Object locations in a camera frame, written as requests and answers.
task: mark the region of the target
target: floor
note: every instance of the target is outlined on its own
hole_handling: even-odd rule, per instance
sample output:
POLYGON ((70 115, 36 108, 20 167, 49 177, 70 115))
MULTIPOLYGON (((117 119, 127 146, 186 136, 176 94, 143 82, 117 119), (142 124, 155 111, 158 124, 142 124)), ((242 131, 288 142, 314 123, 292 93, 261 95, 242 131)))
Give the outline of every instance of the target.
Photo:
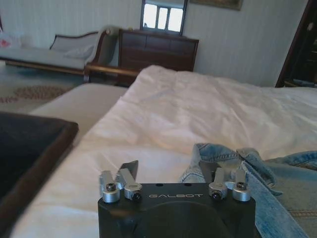
MULTIPOLYGON (((113 84, 93 78, 95 83, 113 84)), ((81 85, 83 76, 0 63, 0 111, 29 113, 81 85)))

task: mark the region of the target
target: screw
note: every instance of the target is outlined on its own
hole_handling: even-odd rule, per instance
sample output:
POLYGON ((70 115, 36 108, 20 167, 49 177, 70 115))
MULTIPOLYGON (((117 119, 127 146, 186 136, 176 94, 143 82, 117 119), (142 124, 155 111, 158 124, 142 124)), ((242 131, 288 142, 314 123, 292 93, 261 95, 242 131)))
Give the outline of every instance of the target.
POLYGON ((238 182, 237 188, 242 190, 242 191, 245 191, 245 190, 247 190, 247 184, 245 182, 238 182))
POLYGON ((132 201, 137 202, 137 201, 140 201, 141 199, 142 199, 142 196, 141 196, 141 194, 139 192, 134 193, 133 196, 132 196, 132 201))
POLYGON ((113 192, 113 191, 115 191, 115 189, 116 189, 116 186, 115 186, 115 184, 114 183, 108 183, 107 185, 106 185, 106 190, 108 191, 108 192, 113 192))
POLYGON ((213 200, 220 201, 221 200, 221 193, 220 192, 213 192, 211 197, 213 200))

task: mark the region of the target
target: window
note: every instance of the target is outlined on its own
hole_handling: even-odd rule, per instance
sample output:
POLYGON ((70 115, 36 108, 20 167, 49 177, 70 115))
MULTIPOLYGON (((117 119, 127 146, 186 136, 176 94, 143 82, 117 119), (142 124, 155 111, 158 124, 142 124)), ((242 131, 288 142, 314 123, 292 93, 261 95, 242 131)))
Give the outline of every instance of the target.
POLYGON ((180 32, 183 9, 146 3, 143 13, 143 28, 180 32))

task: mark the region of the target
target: dark wooden cabinet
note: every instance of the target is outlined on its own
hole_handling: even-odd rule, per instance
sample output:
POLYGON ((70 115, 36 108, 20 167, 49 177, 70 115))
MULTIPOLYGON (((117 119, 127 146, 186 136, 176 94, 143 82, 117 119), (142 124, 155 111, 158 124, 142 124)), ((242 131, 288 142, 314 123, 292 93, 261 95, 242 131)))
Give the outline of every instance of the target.
POLYGON ((198 43, 199 40, 181 36, 121 30, 119 67, 140 70, 155 64, 177 71, 193 71, 198 43))
POLYGON ((317 88, 317 1, 308 0, 276 87, 317 88))

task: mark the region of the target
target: wall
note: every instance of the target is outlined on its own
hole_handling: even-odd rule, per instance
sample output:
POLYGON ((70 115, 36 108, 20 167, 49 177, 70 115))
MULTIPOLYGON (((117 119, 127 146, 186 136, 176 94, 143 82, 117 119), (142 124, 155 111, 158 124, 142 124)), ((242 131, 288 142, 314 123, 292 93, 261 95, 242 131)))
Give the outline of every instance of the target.
MULTIPOLYGON (((0 0, 6 31, 48 47, 55 33, 139 28, 141 0, 0 0)), ((188 4, 184 35, 200 39, 195 71, 274 86, 307 0, 244 0, 241 11, 188 4)))

